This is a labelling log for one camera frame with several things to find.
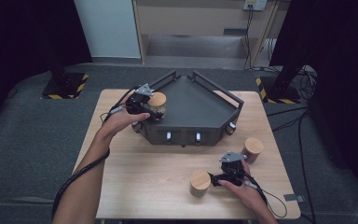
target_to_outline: black triangular robot base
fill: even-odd
[[[75,99],[83,90],[83,86],[88,78],[84,73],[67,73],[70,80],[70,89],[61,89],[51,77],[48,85],[42,92],[42,99]]]
[[[294,87],[289,87],[285,91],[275,91],[276,77],[260,77],[256,82],[260,89],[261,97],[265,103],[277,104],[300,104],[300,96]]]

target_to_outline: tabletop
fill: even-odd
[[[126,90],[104,90],[91,118],[89,129],[77,158],[76,167],[87,152],[106,113]],[[249,165],[260,187],[281,199],[284,218],[300,216],[296,201],[286,202],[283,195],[294,194],[282,157],[259,94],[231,91],[244,101],[237,130],[225,135],[213,147],[151,145],[142,135],[127,127],[110,145],[105,162],[103,186],[97,218],[153,219],[248,219],[255,218],[240,200],[223,187],[207,189],[197,198],[190,193],[192,173],[204,170],[222,174],[219,159],[228,151],[241,153],[245,140],[258,138],[264,145],[257,160]],[[273,211],[282,216],[281,202],[267,195]]]

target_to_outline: human hand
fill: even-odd
[[[241,163],[243,166],[243,170],[250,175],[251,174],[250,169],[249,166],[246,164],[245,160],[241,160]],[[245,207],[249,208],[252,212],[254,212],[256,216],[259,218],[259,221],[266,220],[267,218],[268,222],[266,223],[276,223],[276,219],[269,211],[266,203],[263,201],[257,190],[244,184],[242,184],[241,186],[236,186],[226,180],[219,180],[219,184],[224,186],[226,189],[230,190],[238,198],[240,198],[241,203]]]
[[[124,105],[130,95],[125,97],[120,104]],[[115,136],[117,133],[121,132],[123,129],[125,129],[127,126],[132,124],[135,121],[143,121],[145,119],[148,119],[150,117],[150,114],[148,113],[142,113],[137,115],[129,114],[125,108],[125,106],[122,107],[120,111],[117,113],[114,113],[110,116],[110,118],[105,122],[103,127],[100,129],[100,132],[104,132],[109,137]]]

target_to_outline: cork cylinder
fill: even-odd
[[[167,101],[167,97],[162,92],[154,92],[153,97],[147,102],[150,105],[150,109],[154,113],[160,113],[164,117],[165,116],[165,102]]]
[[[242,154],[246,155],[246,162],[252,164],[257,159],[258,155],[264,150],[263,143],[254,137],[247,138],[243,146]]]
[[[190,193],[195,197],[205,195],[211,185],[211,177],[206,171],[196,171],[190,176]]]

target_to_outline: black curtain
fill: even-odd
[[[0,107],[16,83],[51,69],[40,34],[61,66],[92,62],[74,1],[0,0]]]
[[[318,4],[321,7],[313,10]],[[306,26],[312,16],[317,17],[315,23]],[[306,44],[296,48],[303,29],[310,29]],[[311,102],[320,114],[313,118],[327,150],[339,153],[358,177],[358,2],[293,0],[270,65],[285,66],[294,51],[302,52],[303,64],[317,72]]]

